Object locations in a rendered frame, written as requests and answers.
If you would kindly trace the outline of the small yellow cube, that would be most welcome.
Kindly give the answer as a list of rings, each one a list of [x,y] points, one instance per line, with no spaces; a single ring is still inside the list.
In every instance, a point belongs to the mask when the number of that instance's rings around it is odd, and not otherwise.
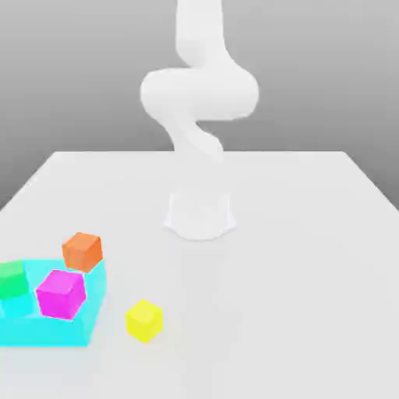
[[[142,299],[125,312],[127,332],[143,343],[149,343],[163,329],[161,307]]]

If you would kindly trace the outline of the small green cube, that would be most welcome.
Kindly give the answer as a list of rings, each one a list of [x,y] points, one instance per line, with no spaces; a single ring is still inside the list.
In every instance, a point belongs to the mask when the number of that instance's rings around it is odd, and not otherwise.
[[[19,297],[29,291],[22,260],[0,263],[0,300]]]

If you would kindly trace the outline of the small magenta cube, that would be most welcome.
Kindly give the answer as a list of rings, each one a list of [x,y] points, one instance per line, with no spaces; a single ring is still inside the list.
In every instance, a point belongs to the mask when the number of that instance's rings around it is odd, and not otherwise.
[[[65,270],[53,270],[36,288],[42,316],[72,320],[87,294],[83,275]]]

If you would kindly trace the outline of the small orange cube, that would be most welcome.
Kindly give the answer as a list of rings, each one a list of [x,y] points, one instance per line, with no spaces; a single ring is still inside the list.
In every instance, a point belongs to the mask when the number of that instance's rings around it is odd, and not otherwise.
[[[77,232],[62,244],[65,267],[88,274],[103,259],[101,238]]]

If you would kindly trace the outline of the large cyan box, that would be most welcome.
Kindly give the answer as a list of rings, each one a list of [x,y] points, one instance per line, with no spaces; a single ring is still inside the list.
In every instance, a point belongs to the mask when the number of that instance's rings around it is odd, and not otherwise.
[[[25,295],[0,300],[0,347],[86,347],[97,322],[107,287],[101,260],[84,274],[87,300],[73,320],[43,316],[35,290],[53,270],[65,270],[62,259],[24,261],[30,290]]]

